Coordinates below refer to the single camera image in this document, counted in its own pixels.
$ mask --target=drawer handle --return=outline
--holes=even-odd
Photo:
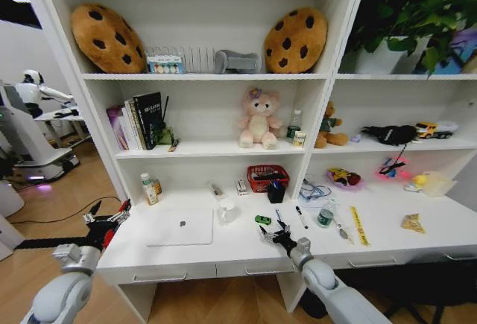
[[[472,259],[477,259],[477,255],[471,255],[470,257],[452,257],[451,255],[448,255],[447,253],[444,253],[444,255],[451,261],[469,261]]]
[[[247,268],[245,268],[245,274],[247,276],[266,276],[268,274],[290,273],[294,271],[295,271],[295,266],[291,267],[289,270],[266,270],[263,272],[249,271]]]
[[[134,276],[134,283],[166,283],[166,282],[180,282],[185,281],[187,278],[187,272],[184,272],[182,277],[162,278],[162,279],[140,279],[138,276]]]
[[[379,266],[394,266],[397,264],[397,261],[394,257],[391,257],[390,261],[387,262],[378,262],[378,263],[369,263],[369,264],[354,264],[348,259],[348,263],[353,268],[366,268],[366,267],[379,267]]]

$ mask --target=wooden floor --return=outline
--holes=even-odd
[[[25,188],[20,194],[25,207],[9,217],[21,220],[53,220],[76,212],[102,196],[116,195],[92,143],[75,148],[81,165],[66,177],[50,185]],[[115,200],[104,200],[100,214],[116,212]],[[82,236],[86,226],[80,214],[50,224],[19,224],[16,228],[26,238]],[[27,313],[37,291],[60,274],[60,265],[51,257],[51,249],[18,250],[0,261],[0,323],[18,323]],[[377,293],[364,295],[380,310],[390,304]],[[433,310],[418,307],[430,321]],[[393,317],[393,323],[416,321],[406,311]],[[274,276],[204,279],[160,285],[156,292],[150,323],[157,324],[274,324],[331,323],[328,317],[314,320],[301,308],[287,314]],[[133,312],[100,276],[93,282],[92,297],[78,314],[76,324],[139,323]],[[477,323],[477,305],[446,308],[444,324]]]

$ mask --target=red basket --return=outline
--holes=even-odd
[[[278,179],[283,187],[288,186],[290,181],[290,176],[287,174],[284,168],[280,165],[254,165],[247,168],[247,180],[250,183],[250,187],[253,192],[267,192],[267,187],[270,185],[270,180],[254,180],[252,178],[252,173],[255,173],[259,176],[268,175],[270,173],[278,172],[285,176],[285,179]]]

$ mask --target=white desk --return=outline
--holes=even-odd
[[[35,121],[44,121],[46,127],[48,128],[51,136],[53,137],[54,141],[57,143],[58,147],[63,147],[63,143],[61,142],[60,137],[58,136],[57,131],[54,129],[53,125],[51,124],[51,121],[70,121],[76,130],[76,133],[80,136],[81,140],[79,142],[76,142],[73,144],[73,147],[76,145],[79,145],[80,143],[84,142],[85,140],[91,138],[90,135],[85,135],[83,130],[81,129],[81,124],[80,121],[84,121],[83,116],[81,113],[79,115],[67,115],[66,117],[63,118],[55,118],[55,115],[57,113],[69,113],[72,111],[72,109],[77,110],[80,112],[78,107],[69,107],[69,108],[63,108],[59,110],[54,110],[52,112],[47,112],[43,113],[39,117],[36,117],[34,120]]]
[[[98,264],[99,273],[118,287],[145,323],[157,283],[198,278],[277,274],[286,308],[293,311],[306,287],[300,274],[293,272],[285,250],[266,242],[253,220],[255,215],[275,220],[275,209],[279,209],[283,220],[291,225],[292,238],[307,236],[312,241],[312,254],[333,268],[404,264],[431,252],[454,258],[477,255],[477,213],[447,197],[430,198],[403,191],[401,185],[393,182],[369,184],[357,193],[333,188],[334,197],[341,203],[338,212],[353,229],[354,245],[339,237],[335,227],[318,227],[313,210],[300,204],[310,227],[304,229],[294,208],[299,204],[297,201],[272,205],[266,194],[250,192],[247,197],[238,197],[232,188],[225,190],[236,200],[241,216],[227,226],[221,226],[214,218],[212,244],[146,247],[138,233],[141,227],[138,213],[178,207],[215,207],[208,190],[198,189],[169,196],[166,192],[156,206],[150,207],[144,202],[134,206],[130,219],[121,225],[104,252]],[[370,198],[369,193],[373,194],[372,203],[364,201]],[[358,209],[371,243],[369,247],[359,243],[349,211],[351,205]],[[400,227],[402,217],[411,213],[420,213],[426,234]],[[275,221],[268,228],[278,229]]]

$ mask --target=teddy bear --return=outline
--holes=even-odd
[[[244,129],[239,145],[252,147],[253,143],[262,143],[264,149],[275,149],[278,141],[274,133],[283,125],[272,116],[280,106],[279,93],[250,87],[242,99],[242,106],[246,116],[238,124]]]
[[[331,118],[335,114],[335,106],[329,101],[326,105],[325,116],[321,122],[320,131],[315,142],[315,147],[326,147],[326,143],[334,145],[345,145],[348,142],[348,136],[344,133],[331,134],[331,128],[343,124],[343,120],[339,118]]]

